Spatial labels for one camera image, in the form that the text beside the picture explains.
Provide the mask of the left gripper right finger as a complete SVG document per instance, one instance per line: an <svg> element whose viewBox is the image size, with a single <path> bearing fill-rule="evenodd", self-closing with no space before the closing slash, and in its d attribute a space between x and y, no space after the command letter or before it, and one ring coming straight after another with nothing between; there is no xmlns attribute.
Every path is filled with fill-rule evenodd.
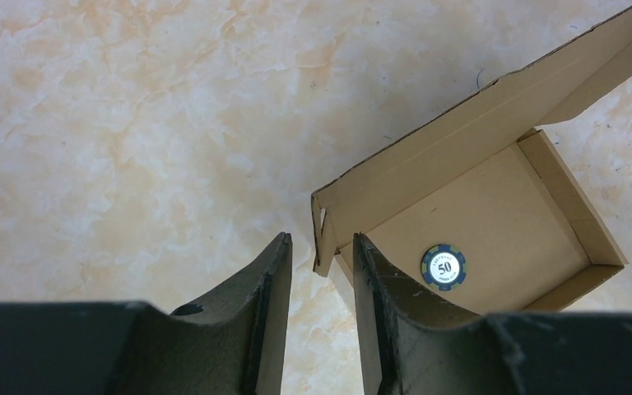
<svg viewBox="0 0 632 395"><path fill-rule="evenodd" d="M632 394L632 313L477 315L353 240L368 394Z"/></svg>

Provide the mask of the brown cardboard box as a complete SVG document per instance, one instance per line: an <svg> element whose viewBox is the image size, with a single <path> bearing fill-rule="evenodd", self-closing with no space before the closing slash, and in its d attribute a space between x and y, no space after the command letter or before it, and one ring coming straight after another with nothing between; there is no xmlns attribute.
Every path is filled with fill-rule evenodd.
<svg viewBox="0 0 632 395"><path fill-rule="evenodd" d="M632 6L314 191L313 270L351 277L361 233L474 313L569 306L627 261L543 127L631 76Z"/></svg>

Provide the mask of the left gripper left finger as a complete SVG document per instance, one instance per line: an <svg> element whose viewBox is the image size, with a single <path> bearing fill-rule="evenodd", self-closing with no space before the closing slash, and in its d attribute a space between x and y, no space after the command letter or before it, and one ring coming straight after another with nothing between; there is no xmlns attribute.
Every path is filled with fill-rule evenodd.
<svg viewBox="0 0 632 395"><path fill-rule="evenodd" d="M292 240L170 314L142 301L0 303L0 394L278 394Z"/></svg>

